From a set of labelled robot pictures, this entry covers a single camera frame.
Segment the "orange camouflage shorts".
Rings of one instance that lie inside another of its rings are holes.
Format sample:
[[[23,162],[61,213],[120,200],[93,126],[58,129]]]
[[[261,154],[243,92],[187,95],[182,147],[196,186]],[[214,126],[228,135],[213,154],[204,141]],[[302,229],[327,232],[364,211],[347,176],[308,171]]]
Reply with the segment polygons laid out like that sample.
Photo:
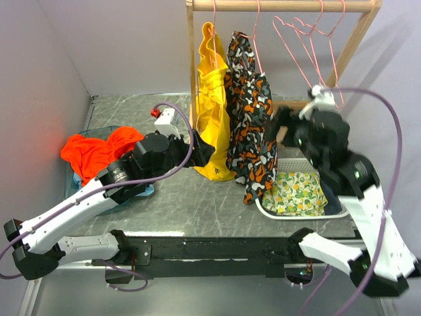
[[[264,138],[265,126],[274,116],[272,94],[266,74],[256,67],[249,38],[232,34],[226,54],[224,76],[230,140],[226,166],[245,188],[244,204],[253,203],[272,188],[278,168],[277,142]]]

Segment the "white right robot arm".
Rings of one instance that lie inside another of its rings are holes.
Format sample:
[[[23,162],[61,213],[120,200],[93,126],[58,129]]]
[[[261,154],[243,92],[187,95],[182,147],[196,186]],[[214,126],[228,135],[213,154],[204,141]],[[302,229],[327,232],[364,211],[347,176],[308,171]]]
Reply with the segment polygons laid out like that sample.
[[[344,272],[366,296],[399,297],[409,287],[408,278],[420,276],[420,262],[397,230],[373,164],[348,148],[348,123],[333,111],[314,110],[301,119],[281,107],[267,122],[265,139],[275,140],[284,126],[284,144],[298,147],[318,171],[348,210],[365,245],[349,247],[302,228],[288,239],[289,257],[298,263],[316,259]]]

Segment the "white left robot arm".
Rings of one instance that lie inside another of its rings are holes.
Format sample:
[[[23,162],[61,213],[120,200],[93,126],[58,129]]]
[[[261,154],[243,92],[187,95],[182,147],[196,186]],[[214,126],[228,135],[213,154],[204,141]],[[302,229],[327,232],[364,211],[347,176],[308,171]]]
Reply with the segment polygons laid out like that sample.
[[[54,208],[28,221],[12,219],[5,223],[5,234],[20,276],[35,280],[61,265],[83,260],[104,260],[117,265],[131,260],[134,249],[122,230],[85,237],[69,237],[68,233],[182,167],[204,167],[215,148],[196,131],[191,137],[187,144],[181,136],[148,134]]]

